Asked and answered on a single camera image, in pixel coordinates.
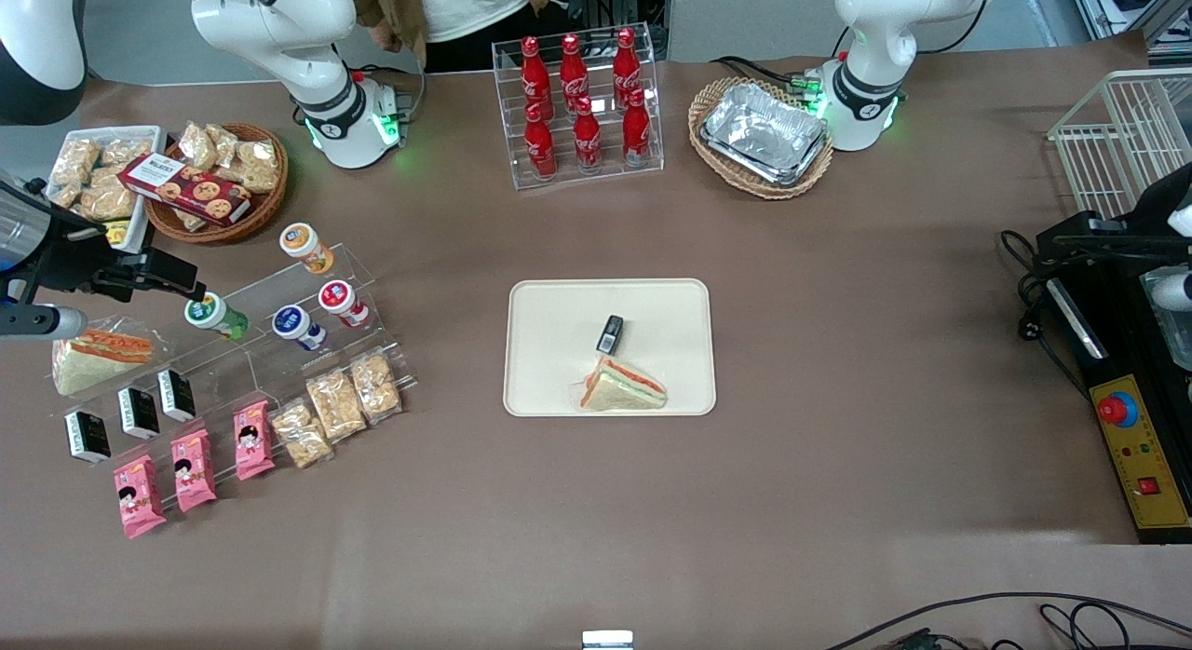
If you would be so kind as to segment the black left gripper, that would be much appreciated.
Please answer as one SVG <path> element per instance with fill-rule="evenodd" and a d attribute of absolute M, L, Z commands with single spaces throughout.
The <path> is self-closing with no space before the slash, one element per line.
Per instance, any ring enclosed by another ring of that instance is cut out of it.
<path fill-rule="evenodd" d="M 1185 163 L 1157 182 L 1149 184 L 1135 209 L 1126 213 L 1126 224 L 1100 217 L 1069 217 L 1053 225 L 1053 239 L 1095 239 L 1103 236 L 1140 236 L 1134 241 L 1038 241 L 1038 260 L 1188 260 L 1187 229 L 1171 225 L 1171 213 L 1187 209 L 1191 163 Z"/>

